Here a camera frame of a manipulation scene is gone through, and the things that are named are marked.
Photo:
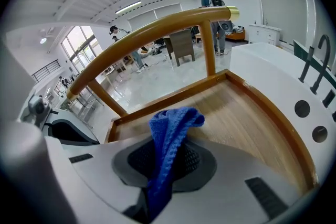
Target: round hole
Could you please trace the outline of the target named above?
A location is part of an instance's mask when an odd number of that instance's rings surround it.
[[[322,143],[324,140],[327,139],[327,129],[324,126],[317,126],[314,130],[313,130],[313,139],[315,142],[317,143]]]
[[[295,104],[295,113],[300,118],[305,118],[309,115],[310,112],[310,106],[305,100],[300,100]]]

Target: wooden board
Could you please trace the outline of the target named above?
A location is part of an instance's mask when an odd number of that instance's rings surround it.
[[[188,135],[240,148],[284,175],[303,194],[307,185],[300,163],[272,119],[242,89],[229,80],[178,102],[166,109],[193,106],[205,116]],[[150,134],[149,120],[155,113],[117,126],[115,137],[126,139]]]

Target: railing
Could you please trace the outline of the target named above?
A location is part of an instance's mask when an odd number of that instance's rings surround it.
[[[112,64],[138,48],[163,36],[195,25],[198,25],[200,28],[206,72],[207,76],[210,77],[216,73],[215,50],[210,22],[234,20],[238,17],[239,10],[236,7],[207,7],[175,13],[147,24],[118,40],[113,46],[108,47],[89,63],[68,89],[67,97],[70,100],[73,100],[85,86],[89,86],[114,112],[121,117],[128,115],[126,110],[123,109],[96,81],[96,77]]]
[[[58,60],[55,60],[36,71],[34,74],[32,74],[32,78],[35,80],[35,84],[39,83],[42,79],[60,67],[61,66],[58,63]]]

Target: shoe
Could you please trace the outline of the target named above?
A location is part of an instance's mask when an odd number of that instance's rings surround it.
[[[143,66],[142,68],[138,68],[138,70],[136,71],[137,73],[140,73],[142,70],[145,69],[145,66]]]

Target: backpack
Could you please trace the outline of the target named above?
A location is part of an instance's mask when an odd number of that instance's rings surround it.
[[[209,7],[222,7],[225,6],[223,0],[209,0]]]

